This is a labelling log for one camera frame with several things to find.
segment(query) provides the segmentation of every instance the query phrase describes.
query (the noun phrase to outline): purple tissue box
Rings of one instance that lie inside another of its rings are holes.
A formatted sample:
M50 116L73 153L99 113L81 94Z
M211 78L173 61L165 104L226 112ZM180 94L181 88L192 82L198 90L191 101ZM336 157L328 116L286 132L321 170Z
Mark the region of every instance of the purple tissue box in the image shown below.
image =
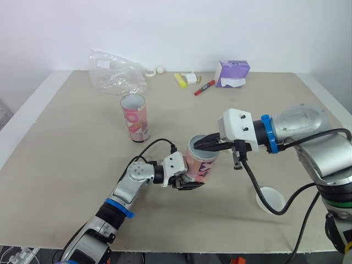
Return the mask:
M245 60L220 60L214 77L215 86L237 87L245 84L250 68Z

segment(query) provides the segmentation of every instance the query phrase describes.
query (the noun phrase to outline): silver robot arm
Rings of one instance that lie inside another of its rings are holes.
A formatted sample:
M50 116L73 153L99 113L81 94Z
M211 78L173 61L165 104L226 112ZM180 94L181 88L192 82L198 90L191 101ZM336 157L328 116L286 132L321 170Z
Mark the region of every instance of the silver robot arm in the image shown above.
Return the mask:
M108 261L117 231L130 211L144 185L152 183L167 186L172 177L187 171L180 152L166 157L161 165L133 162L117 183L99 211L70 239L63 250L61 263L104 264Z
M247 151L269 153L294 146L299 161L316 184L327 208L326 234L341 253L352 248L352 144L338 133L315 138L330 130L327 113L320 107L300 104L280 115L263 115L253 121L249 112L229 109L218 120L219 133L196 142L199 150L233 149L234 169L242 169Z

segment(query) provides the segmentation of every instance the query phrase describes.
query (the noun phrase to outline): pink can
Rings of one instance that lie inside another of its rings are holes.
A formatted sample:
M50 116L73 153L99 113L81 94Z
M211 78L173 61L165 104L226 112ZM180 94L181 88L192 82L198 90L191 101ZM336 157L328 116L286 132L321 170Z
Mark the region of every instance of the pink can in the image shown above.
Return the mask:
M135 142L147 140L149 130L144 97L136 94L126 95L121 99L120 104L131 139Z
M194 149L193 144L204 137L205 135L194 136L188 142L188 151L185 156L188 170L183 176L185 182L204 183L209 177L214 162L219 155L218 151Z

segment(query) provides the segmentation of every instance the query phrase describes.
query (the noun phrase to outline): green ring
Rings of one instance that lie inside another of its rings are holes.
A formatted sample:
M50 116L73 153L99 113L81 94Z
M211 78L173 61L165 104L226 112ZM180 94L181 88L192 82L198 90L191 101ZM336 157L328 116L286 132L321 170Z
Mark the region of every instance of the green ring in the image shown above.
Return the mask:
M352 208L352 201L350 202L333 202L333 201L329 201L327 199L324 199L326 203L328 203L329 205L335 206L335 207L339 207L339 208Z

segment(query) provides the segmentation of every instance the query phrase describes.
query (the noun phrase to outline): red marker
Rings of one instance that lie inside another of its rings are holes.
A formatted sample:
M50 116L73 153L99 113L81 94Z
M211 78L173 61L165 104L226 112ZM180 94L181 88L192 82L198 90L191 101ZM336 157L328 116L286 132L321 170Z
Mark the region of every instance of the red marker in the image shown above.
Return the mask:
M215 80L211 80L210 82L208 82L206 85L204 85L201 89L199 89L198 91L196 91L194 93L194 95L198 95L201 92L203 92L204 90L208 89L210 86L212 86L215 83Z

